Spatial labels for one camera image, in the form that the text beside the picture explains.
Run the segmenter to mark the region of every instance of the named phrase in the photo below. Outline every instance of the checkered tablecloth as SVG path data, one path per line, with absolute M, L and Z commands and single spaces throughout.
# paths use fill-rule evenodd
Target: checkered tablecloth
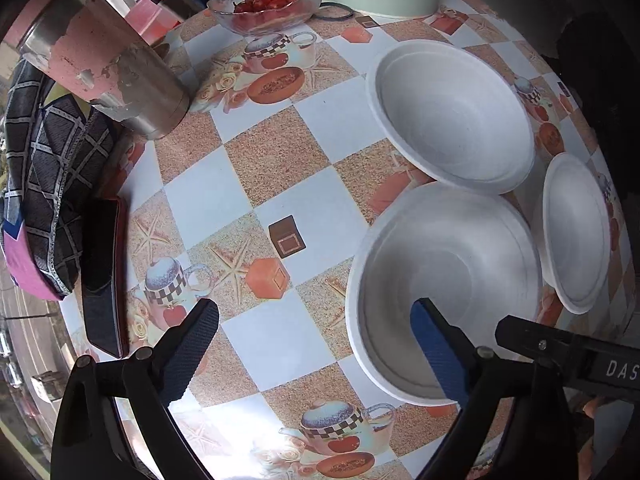
M 351 352 L 344 323 L 351 260 L 369 225 L 399 194 L 431 180 L 396 152 L 366 104 L 370 63 L 398 41 L 423 38 L 464 48 L 510 85 L 528 80 L 534 88 L 529 95 L 545 99 L 551 126 L 541 129 L 545 120 L 532 112 L 538 156 L 529 178 L 506 197 L 530 219 L 546 166 L 566 150 L 598 177 L 615 240 L 596 306 L 572 316 L 545 285 L 538 320 L 611 338 L 630 315 L 634 272 L 620 201 L 576 101 L 529 43 L 481 0 L 440 3 L 427 20 L 355 16 L 310 20 L 286 31 L 289 37 L 306 32 L 295 52 L 313 48 L 315 61 L 304 67 L 302 86 L 273 104 L 251 98 L 262 74 L 243 71 L 248 41 L 217 25 L 207 11 L 164 40 L 164 60 L 196 94 L 196 111 L 167 137 L 128 137 L 119 151 L 114 182 L 116 188 L 124 182 L 119 193 L 130 208 L 129 335 L 132 351 L 154 344 L 192 306 L 158 310 L 150 304 L 145 278 L 159 258 L 176 259 L 192 292 L 218 304 L 218 334 L 184 398 L 170 406 L 218 480 L 324 478 L 313 465 L 323 457 L 302 453 L 300 441 L 279 433 L 298 428 L 315 400 L 395 407 L 389 445 L 363 478 L 414 478 L 455 418 L 455 407 L 403 404 L 374 386 Z M 274 65 L 304 63 L 292 52 L 272 59 Z M 561 139 L 547 135 L 552 126 Z M 63 301 L 76 350 L 106 359 L 86 341 L 76 291 Z M 153 469 L 129 406 L 121 402 L 120 408 L 134 448 Z

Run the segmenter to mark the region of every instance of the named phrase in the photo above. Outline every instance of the white bowl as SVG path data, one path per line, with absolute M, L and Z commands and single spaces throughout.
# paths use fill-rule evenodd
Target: white bowl
M 596 177 L 577 157 L 556 155 L 531 223 L 542 277 L 573 314 L 588 312 L 609 269 L 607 205 Z
M 389 140 L 436 180 L 501 194 L 533 166 L 522 103 L 493 68 L 465 50 L 403 41 L 369 70 L 367 97 Z
M 402 195 L 369 229 L 353 259 L 346 323 L 365 373 L 393 397 L 421 406 L 446 399 L 410 326 L 431 298 L 475 346 L 495 341 L 506 315 L 534 319 L 542 278 L 529 228 L 502 197 L 434 182 Z

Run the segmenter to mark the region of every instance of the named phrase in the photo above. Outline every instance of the plaid cloth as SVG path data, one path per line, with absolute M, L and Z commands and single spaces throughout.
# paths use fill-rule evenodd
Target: plaid cloth
M 7 263 L 28 264 L 25 254 L 7 253 L 24 230 L 44 281 L 57 296 L 66 296 L 80 269 L 82 208 L 116 140 L 113 122 L 20 60 L 9 90 L 5 132 L 9 179 L 0 239 Z M 43 296 L 10 270 L 18 286 Z

